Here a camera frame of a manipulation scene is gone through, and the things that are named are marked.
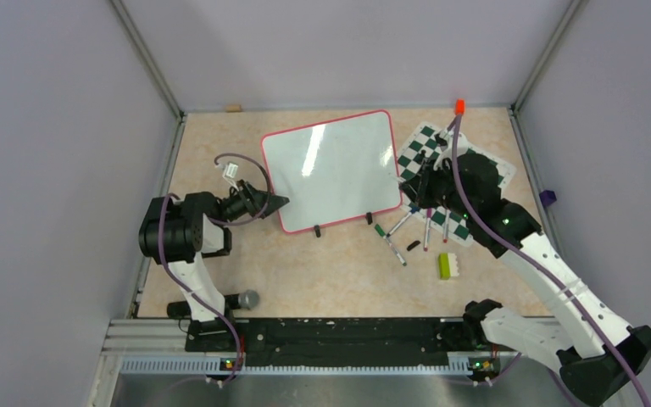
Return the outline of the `pink framed whiteboard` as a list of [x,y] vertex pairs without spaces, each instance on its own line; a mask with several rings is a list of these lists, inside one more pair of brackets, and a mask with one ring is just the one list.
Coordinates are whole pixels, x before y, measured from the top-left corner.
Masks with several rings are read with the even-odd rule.
[[288,233],[398,208],[402,194],[392,117],[384,109],[272,132],[260,141]]

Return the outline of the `black marker cap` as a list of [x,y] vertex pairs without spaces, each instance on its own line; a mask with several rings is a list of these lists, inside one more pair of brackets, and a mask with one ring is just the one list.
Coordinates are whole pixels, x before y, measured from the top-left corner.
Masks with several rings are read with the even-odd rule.
[[419,240],[413,241],[411,244],[408,245],[407,250],[411,251],[411,250],[417,248],[419,245],[420,245]]

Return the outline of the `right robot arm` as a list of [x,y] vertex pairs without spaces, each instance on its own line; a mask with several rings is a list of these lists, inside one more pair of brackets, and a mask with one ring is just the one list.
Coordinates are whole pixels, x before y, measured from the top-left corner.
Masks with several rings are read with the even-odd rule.
[[473,239],[514,270],[557,321],[545,326],[498,301],[474,301],[465,307],[465,342],[502,345],[539,362],[589,406],[634,383],[651,358],[651,327],[630,324],[592,292],[530,213],[502,196],[490,159],[420,152],[415,161],[418,171],[401,186],[407,197],[461,216]]

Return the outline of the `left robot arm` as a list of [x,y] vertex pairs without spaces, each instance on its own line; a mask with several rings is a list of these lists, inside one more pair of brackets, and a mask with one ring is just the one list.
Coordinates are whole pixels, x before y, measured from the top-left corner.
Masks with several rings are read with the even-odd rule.
[[215,287],[205,260],[231,253],[233,227],[264,219],[289,202],[247,181],[238,181],[226,198],[211,192],[153,198],[138,232],[138,244],[145,257],[164,268],[184,297],[167,305],[167,316],[188,320],[188,334],[205,336],[218,350],[232,348],[238,337],[233,310],[251,309],[259,296],[252,290],[224,295]]

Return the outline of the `purple capped marker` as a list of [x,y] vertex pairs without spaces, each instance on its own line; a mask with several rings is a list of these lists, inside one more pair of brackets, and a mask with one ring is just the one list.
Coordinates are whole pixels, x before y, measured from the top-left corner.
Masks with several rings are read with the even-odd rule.
[[423,251],[428,252],[429,251],[429,239],[430,239],[430,232],[431,232],[431,217],[432,217],[432,209],[429,208],[426,210],[426,215],[425,215],[425,231],[424,231],[424,237],[423,237]]

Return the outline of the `blue capped marker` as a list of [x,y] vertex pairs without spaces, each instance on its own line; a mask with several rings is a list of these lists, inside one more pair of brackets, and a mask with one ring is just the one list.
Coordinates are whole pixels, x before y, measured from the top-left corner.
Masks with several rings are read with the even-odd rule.
[[419,212],[417,207],[410,207],[408,212],[388,231],[387,236],[392,236],[413,214]]

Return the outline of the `red capped marker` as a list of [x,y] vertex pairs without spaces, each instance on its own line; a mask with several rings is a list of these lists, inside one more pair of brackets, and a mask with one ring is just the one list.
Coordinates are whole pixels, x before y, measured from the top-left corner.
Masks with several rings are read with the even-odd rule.
[[442,241],[444,243],[447,243],[449,240],[450,214],[451,211],[449,209],[444,210],[444,221],[442,223]]

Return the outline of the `green capped marker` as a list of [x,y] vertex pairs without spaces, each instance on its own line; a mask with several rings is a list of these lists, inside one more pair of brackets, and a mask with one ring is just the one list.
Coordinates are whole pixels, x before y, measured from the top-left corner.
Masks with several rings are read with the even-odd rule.
[[377,232],[381,237],[385,237],[385,236],[386,236],[386,233],[384,232],[384,230],[381,228],[380,225],[375,224],[375,230],[376,230],[376,232]]

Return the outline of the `green white lego block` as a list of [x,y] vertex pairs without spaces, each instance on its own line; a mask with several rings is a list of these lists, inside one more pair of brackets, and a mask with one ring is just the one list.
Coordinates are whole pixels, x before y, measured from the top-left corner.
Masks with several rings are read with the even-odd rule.
[[441,281],[459,276],[459,263],[456,254],[441,253],[437,257],[438,278]]

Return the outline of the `orange block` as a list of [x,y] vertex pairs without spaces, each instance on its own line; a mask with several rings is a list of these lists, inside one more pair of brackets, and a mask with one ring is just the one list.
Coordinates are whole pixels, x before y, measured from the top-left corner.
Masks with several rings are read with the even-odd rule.
[[465,113],[465,109],[466,109],[465,100],[462,98],[457,99],[454,106],[454,113],[458,116],[463,115]]

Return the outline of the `black microphone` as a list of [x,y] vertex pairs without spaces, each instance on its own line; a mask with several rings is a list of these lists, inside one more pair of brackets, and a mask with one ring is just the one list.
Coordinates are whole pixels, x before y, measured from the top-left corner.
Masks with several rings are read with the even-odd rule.
[[[227,309],[253,309],[259,305],[260,296],[254,290],[246,290],[242,293],[233,293],[225,295],[225,305]],[[178,301],[169,303],[166,307],[167,316],[170,319],[190,319],[191,309],[187,301]]]

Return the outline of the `small wooden piece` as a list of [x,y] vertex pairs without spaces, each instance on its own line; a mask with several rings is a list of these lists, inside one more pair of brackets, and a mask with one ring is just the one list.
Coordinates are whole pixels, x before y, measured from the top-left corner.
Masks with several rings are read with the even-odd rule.
[[228,104],[224,107],[224,111],[226,113],[240,113],[242,112],[242,106],[241,104],[237,104],[237,103]]

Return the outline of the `purple block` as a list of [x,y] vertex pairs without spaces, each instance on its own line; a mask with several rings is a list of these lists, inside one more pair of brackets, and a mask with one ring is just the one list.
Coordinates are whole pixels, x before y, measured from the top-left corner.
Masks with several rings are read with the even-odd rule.
[[558,198],[555,191],[543,190],[539,193],[539,198],[542,206],[548,208],[557,202]]

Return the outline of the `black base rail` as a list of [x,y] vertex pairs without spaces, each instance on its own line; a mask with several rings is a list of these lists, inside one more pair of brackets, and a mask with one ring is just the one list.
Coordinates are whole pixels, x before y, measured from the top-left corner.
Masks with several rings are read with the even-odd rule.
[[185,350],[242,352],[247,367],[447,365],[456,354],[493,360],[504,350],[475,339],[460,318],[250,318],[192,322]]

